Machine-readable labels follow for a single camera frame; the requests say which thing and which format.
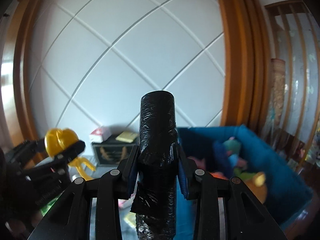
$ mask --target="blue bin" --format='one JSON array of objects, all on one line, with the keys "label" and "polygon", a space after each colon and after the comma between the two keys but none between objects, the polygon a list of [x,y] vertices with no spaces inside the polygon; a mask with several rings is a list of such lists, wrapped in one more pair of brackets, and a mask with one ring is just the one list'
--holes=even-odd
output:
[{"label": "blue bin", "polygon": [[[179,141],[187,156],[198,159],[212,158],[212,143],[224,142],[234,136],[242,143],[240,156],[248,161],[249,172],[263,171],[266,174],[268,196],[265,206],[282,230],[289,226],[310,203],[312,190],[293,172],[286,162],[269,145],[244,125],[210,128],[178,128]],[[214,161],[207,169],[214,170]],[[177,234],[175,239],[191,239],[194,210],[188,201],[181,198],[177,189]]]}]

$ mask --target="black tape-wrapped cylinder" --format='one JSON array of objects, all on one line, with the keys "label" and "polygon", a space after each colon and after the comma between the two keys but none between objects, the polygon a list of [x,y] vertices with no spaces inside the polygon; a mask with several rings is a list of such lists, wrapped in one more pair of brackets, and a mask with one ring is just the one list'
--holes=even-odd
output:
[{"label": "black tape-wrapped cylinder", "polygon": [[140,240],[173,239],[176,233],[178,135],[174,98],[154,91],[141,99],[139,181],[131,212]]}]

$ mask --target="black plastic wrap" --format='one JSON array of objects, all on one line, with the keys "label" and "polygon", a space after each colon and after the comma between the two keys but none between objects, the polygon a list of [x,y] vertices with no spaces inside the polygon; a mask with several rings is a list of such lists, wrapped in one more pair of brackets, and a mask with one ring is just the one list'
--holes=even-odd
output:
[{"label": "black plastic wrap", "polygon": [[139,181],[131,207],[140,240],[175,236],[177,147],[173,95],[146,94],[141,99]]}]

